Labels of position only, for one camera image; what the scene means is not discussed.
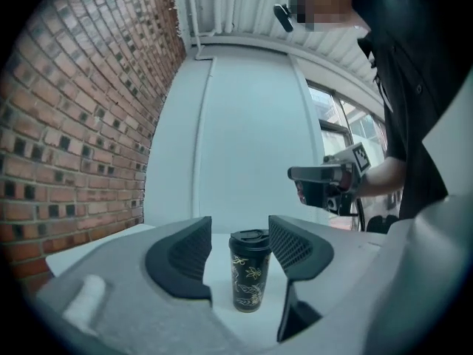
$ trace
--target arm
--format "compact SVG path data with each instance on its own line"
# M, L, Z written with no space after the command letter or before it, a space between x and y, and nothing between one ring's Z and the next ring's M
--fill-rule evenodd
M357 197L388 195L398 191L406 178L406 162L388 157L379 166L370 169L364 176Z

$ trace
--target person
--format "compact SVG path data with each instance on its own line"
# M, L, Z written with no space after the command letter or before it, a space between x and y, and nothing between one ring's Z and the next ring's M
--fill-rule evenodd
M443 199L446 187L422 140L445 112L472 65L469 36L458 32L468 0L290 0L294 21L309 30L364 27L358 40L374 57L384 100L385 161L366 173L358 197L404 188L400 219Z

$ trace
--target black shirt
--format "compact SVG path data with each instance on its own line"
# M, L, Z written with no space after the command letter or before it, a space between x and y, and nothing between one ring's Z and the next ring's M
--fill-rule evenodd
M449 13L457 8L451 0L352 0L352 4L370 27L358 44L367 57L372 53L375 58L385 100L387 156L406 162L399 217L413 218L447 195L422 140L472 65L469 36L455 33Z

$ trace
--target white ceiling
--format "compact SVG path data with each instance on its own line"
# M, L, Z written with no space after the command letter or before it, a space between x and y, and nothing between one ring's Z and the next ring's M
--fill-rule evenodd
M307 32L298 27L292 33L286 33L273 14L273 5L284 4L287 0L234 0L234 10L228 16L229 2L231 0L196 0L197 22L199 31L210 32L216 25L216 7L220 10L221 28L218 36L255 36L268 40L280 40L287 45L303 49L309 54L328 60L339 67L343 73L356 77L362 84L378 95L378 90L372 82L375 70L371 69L369 61L359 49L356 39L364 36L366 30L361 28L337 29L327 32ZM228 26L231 33L225 32L228 17L233 24Z

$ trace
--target black tumbler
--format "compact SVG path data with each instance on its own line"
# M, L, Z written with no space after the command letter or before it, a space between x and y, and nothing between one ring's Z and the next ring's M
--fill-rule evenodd
M268 230L247 230L231 234L231 276L234 306L251 313L261 306L271 256Z

